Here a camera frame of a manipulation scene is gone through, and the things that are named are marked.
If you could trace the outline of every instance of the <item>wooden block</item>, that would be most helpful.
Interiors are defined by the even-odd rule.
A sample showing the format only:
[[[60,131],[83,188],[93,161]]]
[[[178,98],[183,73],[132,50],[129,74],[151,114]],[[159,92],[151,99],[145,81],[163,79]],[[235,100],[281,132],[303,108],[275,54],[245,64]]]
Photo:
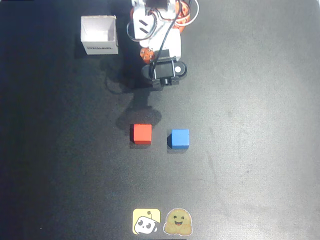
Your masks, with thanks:
[[[189,129],[173,129],[171,138],[172,149],[189,148]]]
[[[135,144],[149,145],[152,140],[151,124],[135,124],[133,126],[133,142]]]

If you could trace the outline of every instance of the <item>white robot part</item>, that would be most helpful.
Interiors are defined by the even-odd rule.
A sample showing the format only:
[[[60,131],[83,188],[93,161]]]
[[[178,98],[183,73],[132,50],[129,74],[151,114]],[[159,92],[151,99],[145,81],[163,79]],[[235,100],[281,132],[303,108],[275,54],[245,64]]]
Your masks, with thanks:
[[[141,40],[139,43],[143,48],[150,48],[152,51],[159,51],[168,31],[171,21],[176,17],[176,0],[158,0],[167,4],[159,7],[157,12],[151,13],[150,7],[155,0],[131,0],[133,6],[133,28],[134,38]],[[177,28],[172,28],[164,43],[163,50],[169,50],[170,57],[181,58],[181,36]]]

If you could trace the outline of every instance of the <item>black cable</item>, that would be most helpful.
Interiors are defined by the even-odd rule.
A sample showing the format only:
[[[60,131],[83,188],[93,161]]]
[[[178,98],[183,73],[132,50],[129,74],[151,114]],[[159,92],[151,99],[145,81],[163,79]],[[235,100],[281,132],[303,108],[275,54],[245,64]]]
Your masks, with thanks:
[[[161,54],[161,52],[162,52],[162,49],[164,48],[164,45],[165,45],[166,39],[167,39],[167,37],[168,37],[168,35],[169,35],[169,32],[170,32],[170,30],[173,28],[173,26],[175,25],[176,20],[178,19],[179,14],[181,13],[181,10],[182,10],[181,0],[178,0],[178,2],[179,2],[179,11],[177,12],[174,20],[172,21],[172,23],[171,23],[168,31],[166,31],[166,34],[165,34],[165,36],[164,36],[164,38],[163,38],[163,41],[162,41],[161,47],[160,47],[160,49],[159,49],[159,51],[158,51],[158,54],[156,55],[156,58],[155,58],[155,60],[154,60],[154,62],[153,62],[153,64],[152,64],[152,67],[149,68],[149,69],[150,69],[149,76],[150,76],[151,79],[154,79],[154,77],[155,77],[155,75],[154,75],[154,74],[155,74],[155,68],[156,68],[156,65],[157,65],[157,63],[158,63],[158,60],[159,60],[159,58],[160,58],[160,54]]]

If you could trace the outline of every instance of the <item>yellow sticker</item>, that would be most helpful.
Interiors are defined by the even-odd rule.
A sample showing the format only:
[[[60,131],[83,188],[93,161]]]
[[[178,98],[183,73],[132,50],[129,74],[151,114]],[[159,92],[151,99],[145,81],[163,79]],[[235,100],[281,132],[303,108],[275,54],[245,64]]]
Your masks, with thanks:
[[[158,230],[160,211],[155,208],[137,208],[133,211],[132,231],[134,234],[151,234]]]
[[[189,236],[193,231],[191,222],[191,215],[187,210],[175,208],[166,216],[163,231],[169,235]]]

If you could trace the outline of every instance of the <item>hugging face emoji sticker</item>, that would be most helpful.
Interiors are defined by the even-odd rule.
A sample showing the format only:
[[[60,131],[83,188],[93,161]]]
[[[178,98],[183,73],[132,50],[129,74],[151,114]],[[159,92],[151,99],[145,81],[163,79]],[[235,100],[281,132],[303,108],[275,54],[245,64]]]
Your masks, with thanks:
[[[163,231],[169,235],[191,235],[192,226],[189,212],[182,208],[175,208],[171,210],[166,216]]]

